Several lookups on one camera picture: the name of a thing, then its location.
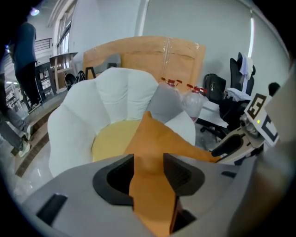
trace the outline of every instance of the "floor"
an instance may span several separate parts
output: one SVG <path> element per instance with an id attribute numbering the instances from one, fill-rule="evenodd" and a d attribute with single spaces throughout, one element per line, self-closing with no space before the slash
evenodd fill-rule
<path id="1" fill-rule="evenodd" d="M 212 150 L 217 140 L 214 135 L 205 131 L 201 133 L 201 125 L 196 125 L 196 146 L 203 150 Z M 49 170 L 50 143 L 48 142 L 36 155 L 28 169 L 20 178 L 15 175 L 14 157 L 0 145 L 0 164 L 5 171 L 9 190 L 18 203 L 23 203 L 34 191 L 50 181 L 53 177 Z"/>

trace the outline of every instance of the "yellow seat cushion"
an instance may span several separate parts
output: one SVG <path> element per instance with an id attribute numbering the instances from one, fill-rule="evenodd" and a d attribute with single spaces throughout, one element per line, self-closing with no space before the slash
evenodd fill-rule
<path id="1" fill-rule="evenodd" d="M 103 128 L 92 144 L 93 161 L 124 154 L 139 124 L 140 120 L 125 120 Z"/>

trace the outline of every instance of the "window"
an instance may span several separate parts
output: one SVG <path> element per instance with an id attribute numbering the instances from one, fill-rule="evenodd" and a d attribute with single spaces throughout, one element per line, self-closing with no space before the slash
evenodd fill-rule
<path id="1" fill-rule="evenodd" d="M 69 7 L 69 9 L 65 12 L 64 16 L 60 20 L 58 31 L 57 54 L 65 54 L 69 52 L 69 35 L 74 9 L 75 2 Z"/>

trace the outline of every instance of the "wooden board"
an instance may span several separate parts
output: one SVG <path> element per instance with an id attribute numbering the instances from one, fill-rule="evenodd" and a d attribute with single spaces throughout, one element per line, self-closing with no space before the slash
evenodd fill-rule
<path id="1" fill-rule="evenodd" d="M 141 36 L 124 38 L 102 44 L 86 51 L 83 68 L 100 65 L 108 56 L 119 53 L 123 68 L 149 72 L 161 82 L 161 78 L 181 80 L 180 91 L 187 84 L 198 84 L 203 66 L 205 46 L 171 37 Z"/>

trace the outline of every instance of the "black backpack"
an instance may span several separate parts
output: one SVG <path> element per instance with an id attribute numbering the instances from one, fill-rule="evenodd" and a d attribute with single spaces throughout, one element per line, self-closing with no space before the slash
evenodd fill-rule
<path id="1" fill-rule="evenodd" d="M 224 98 L 224 90 L 226 87 L 226 80 L 217 76 L 216 74 L 207 74 L 204 77 L 203 87 L 207 90 L 206 96 L 209 101 L 220 104 Z"/>

